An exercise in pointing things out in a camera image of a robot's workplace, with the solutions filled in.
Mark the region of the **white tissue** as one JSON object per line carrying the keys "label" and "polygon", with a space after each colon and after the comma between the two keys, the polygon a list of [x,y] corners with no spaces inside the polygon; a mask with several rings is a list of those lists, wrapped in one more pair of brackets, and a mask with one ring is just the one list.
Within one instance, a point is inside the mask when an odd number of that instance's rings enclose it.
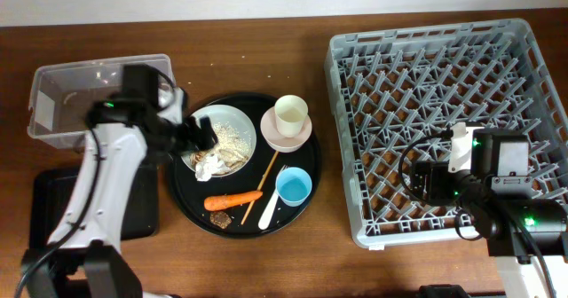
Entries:
{"label": "white tissue", "polygon": [[196,162],[194,170],[196,179],[200,182],[206,182],[213,176],[224,175],[230,171],[230,168],[216,154],[207,154]]}

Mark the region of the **cream cup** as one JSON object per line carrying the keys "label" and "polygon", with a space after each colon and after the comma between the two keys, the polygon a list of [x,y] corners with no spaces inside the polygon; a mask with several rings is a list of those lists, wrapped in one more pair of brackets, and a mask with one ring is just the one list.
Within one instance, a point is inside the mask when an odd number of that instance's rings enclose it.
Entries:
{"label": "cream cup", "polygon": [[302,98],[296,95],[280,97],[274,105],[277,131],[284,137],[295,137],[303,127],[308,111]]}

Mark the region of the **blue cup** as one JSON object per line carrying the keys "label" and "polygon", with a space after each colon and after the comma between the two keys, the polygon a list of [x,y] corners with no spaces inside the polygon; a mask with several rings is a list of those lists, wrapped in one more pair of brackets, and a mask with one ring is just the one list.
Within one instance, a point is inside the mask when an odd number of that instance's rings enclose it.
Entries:
{"label": "blue cup", "polygon": [[299,167],[283,169],[276,178],[276,192],[290,207],[299,207],[312,192],[312,178]]}

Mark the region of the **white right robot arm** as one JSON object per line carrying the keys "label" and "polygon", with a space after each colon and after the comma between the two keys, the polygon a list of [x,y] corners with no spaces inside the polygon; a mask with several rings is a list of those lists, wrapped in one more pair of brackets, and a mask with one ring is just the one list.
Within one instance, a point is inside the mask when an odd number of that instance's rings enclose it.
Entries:
{"label": "white right robot arm", "polygon": [[451,143],[448,161],[415,161],[401,184],[427,205],[454,206],[485,239],[508,297],[567,295],[567,211],[532,196],[530,144],[518,130],[457,122],[433,136]]}

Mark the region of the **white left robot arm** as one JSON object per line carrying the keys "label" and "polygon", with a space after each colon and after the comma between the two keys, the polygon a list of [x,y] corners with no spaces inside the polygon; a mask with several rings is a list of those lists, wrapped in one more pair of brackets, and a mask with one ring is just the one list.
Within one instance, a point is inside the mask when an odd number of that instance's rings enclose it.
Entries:
{"label": "white left robot arm", "polygon": [[122,222],[143,161],[217,143],[209,118],[184,117],[186,103],[185,91],[159,69],[123,67],[120,90],[85,116],[83,162],[70,201],[46,248],[25,252],[16,296],[148,295],[121,256]]}

